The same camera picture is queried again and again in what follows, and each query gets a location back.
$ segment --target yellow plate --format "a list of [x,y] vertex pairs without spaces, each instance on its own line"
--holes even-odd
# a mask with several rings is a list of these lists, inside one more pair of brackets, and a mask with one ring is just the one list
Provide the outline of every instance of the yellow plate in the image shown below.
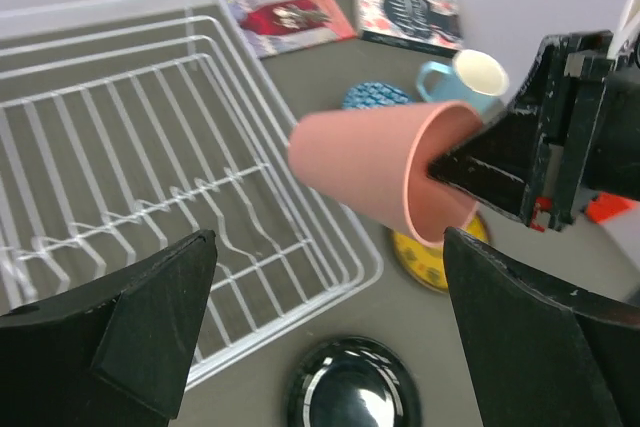
[[[476,214],[465,230],[483,242],[491,243],[489,230],[479,214]],[[449,290],[444,273],[442,247],[425,247],[416,240],[395,231],[391,232],[391,241],[396,257],[413,278],[426,287],[439,292]]]

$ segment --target gray countertop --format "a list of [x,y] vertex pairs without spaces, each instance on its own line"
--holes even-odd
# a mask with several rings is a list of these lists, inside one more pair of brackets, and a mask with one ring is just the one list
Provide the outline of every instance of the gray countertop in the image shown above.
[[[352,0],[338,2],[353,20]],[[430,58],[351,40],[264,63],[285,101],[302,117],[338,108],[349,87],[362,81],[390,82],[417,97],[413,80]],[[565,232],[540,234],[481,210],[495,247],[533,267],[615,299],[625,298],[640,281],[604,231],[584,218]],[[372,337],[402,358],[418,383],[425,426],[481,425],[448,296],[413,281],[394,260],[385,229],[363,222],[385,258],[382,278],[189,391],[172,426],[282,426],[283,389],[296,360],[321,340],[341,334]]]

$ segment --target mug handle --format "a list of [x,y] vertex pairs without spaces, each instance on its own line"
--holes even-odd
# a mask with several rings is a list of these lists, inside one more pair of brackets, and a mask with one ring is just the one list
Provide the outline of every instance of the mug handle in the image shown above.
[[416,78],[416,88],[422,98],[427,102],[433,102],[433,97],[431,94],[427,92],[427,89],[424,87],[424,81],[431,72],[440,72],[444,75],[449,75],[453,73],[453,69],[451,66],[446,64],[441,64],[440,62],[430,61],[420,67],[420,72],[418,73],[418,77]]

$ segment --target cup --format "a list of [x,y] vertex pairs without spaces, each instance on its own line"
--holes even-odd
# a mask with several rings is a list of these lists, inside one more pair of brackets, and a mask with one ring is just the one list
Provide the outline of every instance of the cup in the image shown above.
[[315,113],[291,134],[289,166],[303,184],[440,247],[447,227],[471,222],[477,202],[427,177],[427,165],[481,127],[459,100]]
[[[443,75],[435,88],[428,91],[424,81],[432,72]],[[418,73],[416,87],[426,102],[459,99],[483,114],[497,97],[507,91],[509,76],[490,55],[466,49],[453,57],[451,65],[433,61],[425,63]]]

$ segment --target dish rack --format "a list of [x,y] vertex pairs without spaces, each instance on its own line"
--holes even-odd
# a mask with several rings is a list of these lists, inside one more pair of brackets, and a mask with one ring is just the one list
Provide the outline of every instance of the dish rack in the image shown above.
[[295,123],[224,0],[0,13],[0,308],[211,228],[188,389],[370,285],[355,214],[287,167]]

